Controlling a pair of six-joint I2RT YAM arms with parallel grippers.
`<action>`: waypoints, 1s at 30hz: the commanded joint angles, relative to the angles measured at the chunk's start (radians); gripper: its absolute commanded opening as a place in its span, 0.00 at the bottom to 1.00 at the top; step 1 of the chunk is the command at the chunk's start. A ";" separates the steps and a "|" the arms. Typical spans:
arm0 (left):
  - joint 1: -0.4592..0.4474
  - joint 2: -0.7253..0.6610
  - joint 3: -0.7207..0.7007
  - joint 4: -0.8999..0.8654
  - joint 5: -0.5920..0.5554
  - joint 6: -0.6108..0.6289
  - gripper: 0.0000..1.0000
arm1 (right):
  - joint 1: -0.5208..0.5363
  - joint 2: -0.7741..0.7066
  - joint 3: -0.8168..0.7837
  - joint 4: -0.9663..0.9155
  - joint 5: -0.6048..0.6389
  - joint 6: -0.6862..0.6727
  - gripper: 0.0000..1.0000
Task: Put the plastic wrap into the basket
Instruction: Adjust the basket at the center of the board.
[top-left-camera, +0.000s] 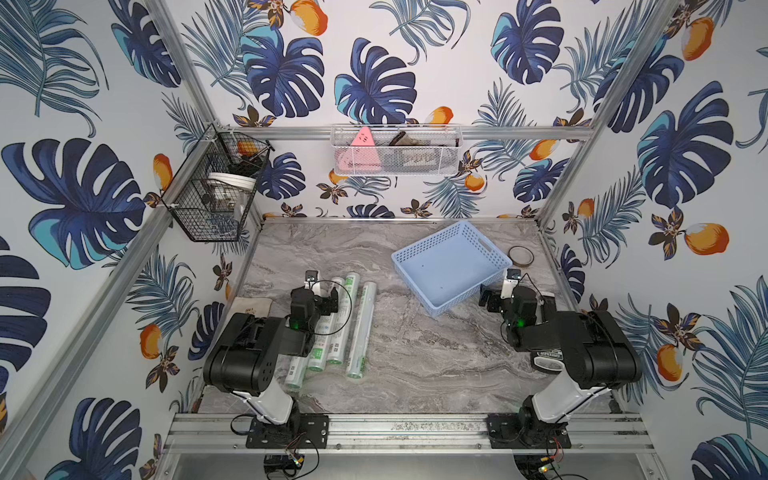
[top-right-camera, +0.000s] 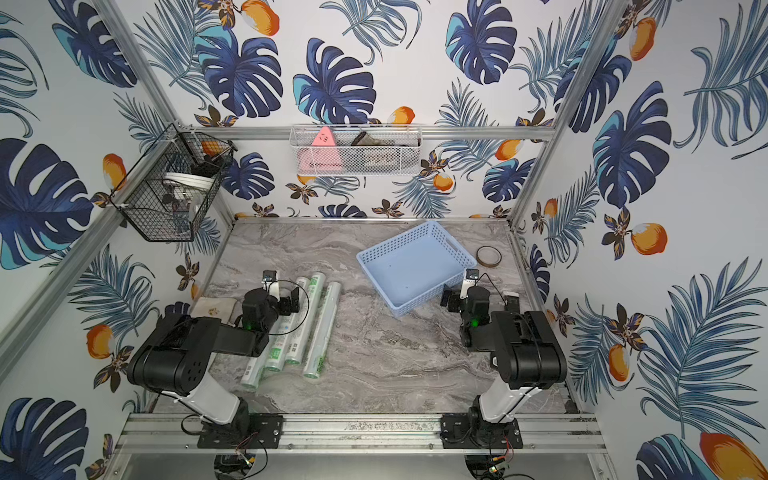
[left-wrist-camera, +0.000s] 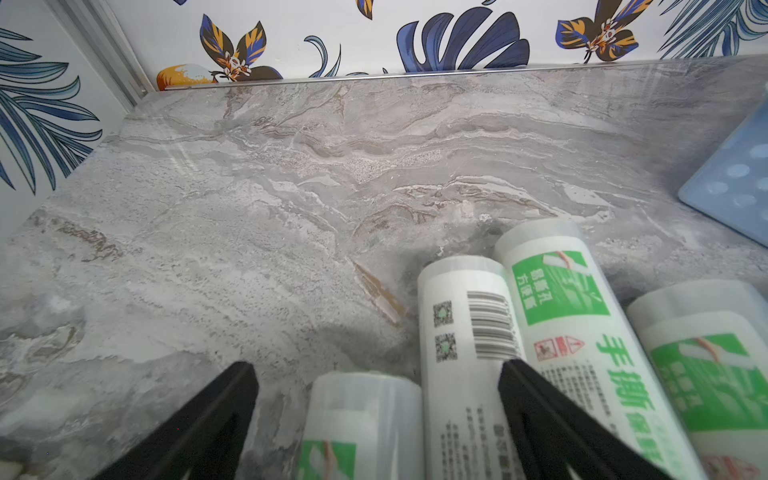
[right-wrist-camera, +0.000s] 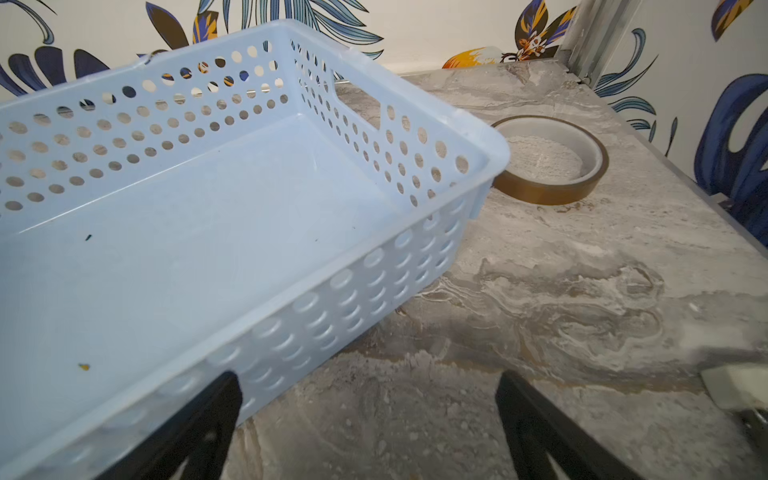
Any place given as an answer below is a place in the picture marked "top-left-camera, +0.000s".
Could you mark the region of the plastic wrap roll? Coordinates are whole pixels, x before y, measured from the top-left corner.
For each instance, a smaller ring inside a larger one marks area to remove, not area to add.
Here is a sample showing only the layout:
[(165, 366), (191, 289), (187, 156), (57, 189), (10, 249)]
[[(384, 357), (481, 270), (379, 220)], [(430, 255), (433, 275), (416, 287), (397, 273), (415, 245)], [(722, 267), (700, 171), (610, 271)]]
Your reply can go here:
[(292, 356), (284, 380), (284, 387), (289, 391), (299, 391), (304, 383), (308, 366), (307, 357)]
[(342, 325), (342, 320), (345, 320), (347, 317), (346, 305), (348, 300), (343, 288), (344, 282), (345, 280), (341, 277), (334, 277), (330, 282), (325, 282), (325, 285), (329, 288), (329, 294), (338, 294), (339, 306), (336, 313), (322, 316), (318, 321), (313, 349), (308, 357), (307, 369), (309, 371), (322, 372), (325, 370), (332, 337)]
[(375, 282), (366, 282), (363, 285), (362, 301), (358, 311), (354, 340), (346, 371), (348, 378), (361, 379), (363, 377), (377, 291), (378, 286)]
[(346, 348), (352, 325), (352, 312), (357, 299), (361, 277), (356, 272), (350, 272), (339, 289), (339, 308), (336, 320), (331, 329), (332, 335), (328, 342), (327, 363), (342, 365), (345, 362)]

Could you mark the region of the light blue plastic basket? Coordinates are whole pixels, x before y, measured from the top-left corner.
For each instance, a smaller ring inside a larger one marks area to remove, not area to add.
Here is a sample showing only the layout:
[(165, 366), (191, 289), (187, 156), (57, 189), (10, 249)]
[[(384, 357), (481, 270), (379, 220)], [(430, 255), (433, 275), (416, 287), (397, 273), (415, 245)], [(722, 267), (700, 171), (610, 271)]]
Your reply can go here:
[(468, 221), (459, 221), (391, 255), (396, 272), (436, 318), (502, 279), (512, 260)]

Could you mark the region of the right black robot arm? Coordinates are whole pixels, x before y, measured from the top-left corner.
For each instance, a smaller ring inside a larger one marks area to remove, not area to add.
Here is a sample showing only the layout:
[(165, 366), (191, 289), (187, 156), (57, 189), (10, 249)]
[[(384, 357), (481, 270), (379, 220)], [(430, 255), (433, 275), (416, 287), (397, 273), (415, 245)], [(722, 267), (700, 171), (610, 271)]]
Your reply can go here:
[(517, 352), (560, 353), (561, 370), (527, 397), (517, 422), (524, 430), (559, 427), (592, 399), (641, 380), (641, 362), (623, 330), (604, 310), (560, 311), (552, 296), (517, 285), (480, 288), (479, 305), (502, 316), (502, 337)]

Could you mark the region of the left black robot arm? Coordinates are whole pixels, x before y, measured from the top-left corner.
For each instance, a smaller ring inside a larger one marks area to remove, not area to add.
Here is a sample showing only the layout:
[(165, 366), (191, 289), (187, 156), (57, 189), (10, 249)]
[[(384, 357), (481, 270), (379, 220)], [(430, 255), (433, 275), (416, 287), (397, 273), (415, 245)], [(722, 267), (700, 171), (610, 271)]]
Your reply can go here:
[(329, 287), (324, 293), (317, 282), (292, 290), (286, 317), (270, 314), (269, 298), (236, 298), (205, 360), (205, 384), (242, 400), (261, 424), (296, 430), (300, 413), (274, 379), (277, 361), (281, 355), (307, 359), (327, 334), (320, 320), (339, 311), (341, 293), (340, 286)]

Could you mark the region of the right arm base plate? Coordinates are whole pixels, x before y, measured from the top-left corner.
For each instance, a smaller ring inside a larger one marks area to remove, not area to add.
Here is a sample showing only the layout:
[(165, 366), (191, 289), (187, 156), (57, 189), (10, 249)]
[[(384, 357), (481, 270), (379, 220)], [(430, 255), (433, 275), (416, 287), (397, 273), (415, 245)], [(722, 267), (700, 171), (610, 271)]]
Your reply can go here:
[(489, 414), (488, 438), (493, 449), (554, 449), (572, 447), (566, 423), (546, 423), (518, 414)]

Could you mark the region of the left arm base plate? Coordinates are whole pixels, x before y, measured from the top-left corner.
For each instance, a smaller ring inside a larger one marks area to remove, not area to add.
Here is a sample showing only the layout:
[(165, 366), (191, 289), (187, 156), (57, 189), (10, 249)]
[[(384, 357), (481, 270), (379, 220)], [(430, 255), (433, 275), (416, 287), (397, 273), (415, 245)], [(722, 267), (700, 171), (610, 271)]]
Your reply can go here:
[(246, 436), (247, 449), (311, 448), (327, 447), (330, 417), (323, 414), (294, 412), (284, 424), (274, 425), (251, 421)]

